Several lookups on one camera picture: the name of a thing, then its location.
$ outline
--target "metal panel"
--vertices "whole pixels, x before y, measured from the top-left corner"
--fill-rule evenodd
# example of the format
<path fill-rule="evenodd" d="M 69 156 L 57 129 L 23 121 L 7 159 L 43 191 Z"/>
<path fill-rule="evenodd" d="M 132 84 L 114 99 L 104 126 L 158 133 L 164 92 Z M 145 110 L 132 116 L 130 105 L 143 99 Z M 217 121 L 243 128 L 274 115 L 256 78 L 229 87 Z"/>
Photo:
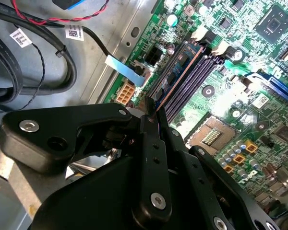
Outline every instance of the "metal panel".
<path fill-rule="evenodd" d="M 2 0 L 1 2 L 11 6 L 10 0 Z M 22 11 L 41 18 L 54 16 L 62 18 L 86 16 L 99 10 L 104 4 L 103 0 L 86 0 L 72 10 L 63 11 L 50 0 L 18 0 L 17 2 Z M 126 43 L 124 47 L 118 47 L 118 44 L 120 41 L 123 41 L 122 36 L 125 34 L 130 21 L 137 15 L 136 12 L 139 10 L 142 11 L 142 14 L 140 15 L 142 17 L 143 13 L 147 13 L 147 10 L 151 11 L 152 7 L 149 9 L 147 7 L 153 6 L 154 4 L 149 5 L 149 2 L 156 2 L 156 0 L 111 0 L 105 12 L 91 20 L 83 21 L 79 24 L 92 29 L 100 37 L 110 52 L 114 53 L 115 50 L 118 51 L 119 49 L 123 49 L 125 57 L 127 57 L 132 51 L 135 42 L 131 41 L 132 45 L 130 47 L 127 47 Z M 12 24 L 0 20 L 0 38 L 18 59 L 24 74 L 25 84 L 37 85 L 42 75 L 40 57 L 32 46 L 21 49 L 9 37 L 9 34 L 15 30 L 16 28 Z M 100 75 L 106 67 L 104 64 L 106 57 L 89 36 L 85 36 L 85 41 L 81 42 L 66 39 L 64 29 L 50 30 L 68 47 L 78 69 L 78 80 L 76 85 L 68 92 L 50 96 L 38 96 L 29 108 L 85 104 L 88 103 L 91 98 L 90 103 L 94 102 L 94 97 L 96 98 L 99 95 L 96 96 L 96 94 L 94 94 L 94 97 L 92 97 L 92 92 L 100 93 L 104 87 L 104 82 L 100 78 Z M 27 30 L 24 31 L 29 38 L 39 46 L 44 55 L 46 63 L 45 83 L 50 85 L 58 84 L 63 80 L 66 71 L 65 61 L 56 57 L 56 50 L 42 38 Z M 10 85 L 11 83 L 6 71 L 0 64 L 0 87 Z M 30 96 L 19 96 L 8 106 L 13 109 L 21 108 L 30 100 L 30 98 Z"/>

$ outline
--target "screw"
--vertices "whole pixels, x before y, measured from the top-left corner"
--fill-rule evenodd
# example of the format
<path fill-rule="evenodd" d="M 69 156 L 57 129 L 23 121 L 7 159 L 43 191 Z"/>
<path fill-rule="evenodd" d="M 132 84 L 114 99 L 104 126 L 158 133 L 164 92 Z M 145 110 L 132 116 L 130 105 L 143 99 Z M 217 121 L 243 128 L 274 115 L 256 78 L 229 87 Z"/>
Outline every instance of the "screw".
<path fill-rule="evenodd" d="M 123 115 L 126 115 L 126 112 L 123 111 L 122 109 L 119 110 L 119 113 L 120 113 L 120 114 L 123 114 Z"/>
<path fill-rule="evenodd" d="M 227 226 L 219 217 L 214 217 L 213 222 L 218 230 L 227 230 Z"/>
<path fill-rule="evenodd" d="M 24 121 L 20 122 L 19 128 L 24 132 L 34 133 L 34 132 L 37 132 L 39 130 L 39 125 L 36 121 L 24 120 Z"/>
<path fill-rule="evenodd" d="M 198 152 L 202 155 L 205 155 L 205 152 L 202 149 L 198 149 Z"/>
<path fill-rule="evenodd" d="M 276 230 L 274 228 L 274 226 L 272 224 L 270 224 L 269 222 L 266 223 L 267 227 L 269 228 L 269 230 Z"/>
<path fill-rule="evenodd" d="M 150 201 L 152 202 L 153 206 L 155 208 L 158 208 L 160 210 L 163 210 L 165 209 L 166 207 L 166 202 L 165 202 L 165 199 L 164 197 L 159 194 L 159 193 L 153 193 L 151 194 L 150 196 Z"/>
<path fill-rule="evenodd" d="M 177 137 L 179 136 L 179 133 L 176 130 L 173 130 L 172 133 Z"/>
<path fill-rule="evenodd" d="M 239 61 L 242 57 L 243 57 L 243 53 L 241 52 L 241 50 L 237 50 L 234 54 L 234 60 Z"/>

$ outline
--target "green circuit board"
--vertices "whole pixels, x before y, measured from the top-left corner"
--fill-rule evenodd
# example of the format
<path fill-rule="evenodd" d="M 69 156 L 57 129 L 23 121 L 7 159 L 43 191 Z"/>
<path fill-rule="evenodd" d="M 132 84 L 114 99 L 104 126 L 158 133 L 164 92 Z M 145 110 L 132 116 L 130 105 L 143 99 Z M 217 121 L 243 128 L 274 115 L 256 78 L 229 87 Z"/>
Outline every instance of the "green circuit board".
<path fill-rule="evenodd" d="M 242 163 L 228 163 L 233 169 L 229 173 L 264 207 L 287 192 L 277 178 L 267 178 L 262 168 L 271 163 L 276 169 L 283 166 L 288 170 L 288 101 L 262 85 L 246 93 L 237 79 L 261 70 L 288 87 L 288 59 L 284 57 L 288 54 L 288 0 L 208 2 L 209 7 L 206 7 L 207 0 L 158 1 L 150 22 L 126 62 L 129 66 L 141 63 L 150 71 L 145 85 L 136 87 L 131 101 L 138 106 L 160 77 L 171 59 L 167 45 L 181 44 L 201 26 L 216 35 L 209 44 L 211 49 L 216 49 L 224 41 L 240 50 L 242 55 L 238 60 L 227 59 L 224 65 L 212 71 L 170 125 L 181 133 L 187 145 L 210 118 L 231 129 L 233 136 L 212 153 L 217 161 L 237 141 L 250 141 L 256 151 L 251 153 L 243 149 L 240 155 L 245 159 Z M 189 6 L 194 13 L 186 11 Z M 168 24 L 170 14 L 176 15 L 176 25 Z M 276 15 L 276 20 L 269 20 L 272 14 Z M 162 50 L 162 55 L 155 65 L 150 65 L 145 62 L 145 57 L 154 46 Z M 115 102 L 125 82 L 125 77 L 119 75 L 104 102 Z M 213 86 L 213 96 L 203 95 L 206 86 Z M 272 144 L 263 141 L 263 137 L 268 137 Z M 256 160 L 260 168 L 255 170 L 251 160 Z M 241 169 L 248 174 L 247 178 L 241 178 L 238 173 Z"/>

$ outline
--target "ram slot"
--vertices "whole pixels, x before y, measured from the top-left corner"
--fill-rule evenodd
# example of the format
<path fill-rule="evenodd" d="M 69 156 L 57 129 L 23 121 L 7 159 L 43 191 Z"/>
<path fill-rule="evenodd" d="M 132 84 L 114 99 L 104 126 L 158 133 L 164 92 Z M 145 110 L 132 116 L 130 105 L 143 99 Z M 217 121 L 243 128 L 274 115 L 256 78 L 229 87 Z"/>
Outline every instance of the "ram slot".
<path fill-rule="evenodd" d="M 154 84 L 150 87 L 147 95 L 152 97 L 158 88 L 158 86 L 161 84 L 161 82 L 164 80 L 164 78 L 168 75 L 168 73 L 172 72 L 174 66 L 176 65 L 176 62 L 179 58 L 179 56 L 183 53 L 185 47 L 187 46 L 188 42 L 182 42 L 179 49 L 175 52 L 175 54 L 172 56 L 172 58 L 169 60 L 169 62 L 166 64 L 165 69 L 162 71 L 162 74 L 160 77 L 158 77 L 157 80 L 155 80 Z"/>
<path fill-rule="evenodd" d="M 205 55 L 201 58 L 186 78 L 181 81 L 180 86 L 177 87 L 175 92 L 173 92 L 166 101 L 165 110 L 169 122 L 171 122 L 187 104 L 211 72 L 214 71 L 218 65 L 223 63 L 224 59 L 222 57 L 216 57 L 213 54 L 208 56 Z"/>

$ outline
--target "black bundle of cables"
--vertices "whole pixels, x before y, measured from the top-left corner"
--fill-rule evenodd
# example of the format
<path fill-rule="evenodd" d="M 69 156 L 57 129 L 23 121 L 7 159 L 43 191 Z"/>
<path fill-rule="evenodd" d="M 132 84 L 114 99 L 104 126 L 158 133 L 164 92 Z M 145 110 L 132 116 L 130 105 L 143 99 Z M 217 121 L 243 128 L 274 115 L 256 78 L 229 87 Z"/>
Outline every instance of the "black bundle of cables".
<path fill-rule="evenodd" d="M 25 16 L 25 20 L 17 16 L 14 8 L 0 3 L 1 20 L 13 23 L 39 35 L 57 49 L 56 55 L 58 57 L 64 57 L 67 62 L 67 74 L 63 83 L 54 88 L 40 87 L 37 92 L 37 95 L 50 95 L 69 90 L 75 84 L 77 79 L 77 70 L 75 63 L 71 55 L 69 54 L 66 46 L 50 30 L 46 28 L 46 27 L 64 28 L 64 25 L 53 22 L 47 22 L 43 26 L 37 26 L 30 23 L 28 19 L 40 21 L 41 20 L 40 18 L 34 17 L 26 13 L 23 13 L 23 15 Z M 86 27 L 83 27 L 83 32 L 87 33 L 90 37 L 92 37 L 96 41 L 96 43 L 100 46 L 100 48 L 102 49 L 102 51 L 106 56 L 110 55 L 107 48 L 103 45 L 101 40 L 97 37 L 97 35 L 93 31 L 91 31 Z M 5 68 L 8 70 L 13 82 L 12 88 L 0 89 L 0 104 L 11 102 L 19 94 L 34 95 L 37 89 L 37 87 L 22 86 L 23 80 L 19 64 L 17 63 L 13 55 L 10 55 L 10 57 L 13 59 L 12 61 L 15 63 L 13 68 L 11 68 L 11 65 L 7 63 L 7 57 L 2 57 L 2 50 L 0 51 L 0 61 L 4 64 Z"/>

